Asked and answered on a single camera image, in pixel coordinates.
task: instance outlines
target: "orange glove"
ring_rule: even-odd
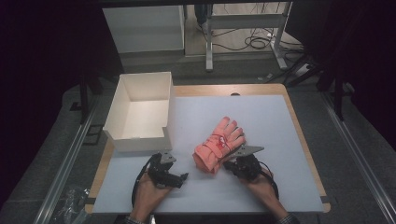
[[[229,122],[230,118],[224,117],[206,141],[195,148],[192,156],[198,169],[215,174],[221,166],[220,159],[245,142],[242,128],[236,128],[235,120]]]

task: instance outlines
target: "table surface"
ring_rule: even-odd
[[[286,105],[289,109],[290,116],[298,137],[300,139],[307,163],[311,169],[312,176],[315,179],[318,187],[318,192],[321,198],[325,198],[326,192],[321,183],[318,175],[317,168],[309,151],[308,145],[305,141],[303,131],[295,115],[293,106],[290,98],[286,91],[286,88],[281,84],[238,84],[238,85],[195,85],[195,86],[175,86],[176,96],[228,96],[232,93],[239,93],[240,95],[283,95]],[[99,194],[99,190],[103,184],[106,176],[106,170],[110,163],[111,156],[113,154],[114,146],[111,141],[107,141],[105,150],[102,155],[102,159],[99,163],[95,178],[92,183],[89,200],[85,205],[85,209],[88,213],[92,212],[94,199]],[[323,203],[324,212],[330,211],[330,203]]]

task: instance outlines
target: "wooden table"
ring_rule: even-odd
[[[288,96],[286,88],[282,84],[197,85],[175,86],[174,88],[176,96],[227,96],[231,95],[232,93],[239,93],[240,95],[283,95],[286,105],[289,109],[291,119],[294,123],[294,127],[300,138],[306,160],[311,168],[312,176],[315,178],[320,197],[322,199],[327,197],[326,191],[324,190],[320,177],[318,175],[318,170],[309,151],[308,144],[305,141],[303,131],[301,130],[300,124],[295,115],[290,98]],[[99,163],[99,167],[92,183],[89,200],[85,205],[85,210],[89,214],[92,212],[94,199],[96,199],[97,195],[99,194],[99,190],[105,179],[107,167],[110,163],[113,150],[114,146],[110,141],[107,141],[102,159]],[[323,206],[325,213],[330,211],[330,203],[324,202]]]

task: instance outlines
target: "white mat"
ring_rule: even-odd
[[[174,189],[157,213],[257,213],[266,211],[231,173],[221,168],[208,175],[195,168],[192,152],[218,122],[228,116],[244,129],[247,144],[265,147],[255,153],[275,174],[280,201],[291,212],[323,212],[318,189],[281,95],[177,97],[177,158],[170,173],[190,173],[181,189]],[[149,157],[114,150],[94,213],[130,213],[136,176]]]

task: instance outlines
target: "white box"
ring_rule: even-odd
[[[174,100],[170,72],[120,75],[103,131],[118,151],[171,150]]]

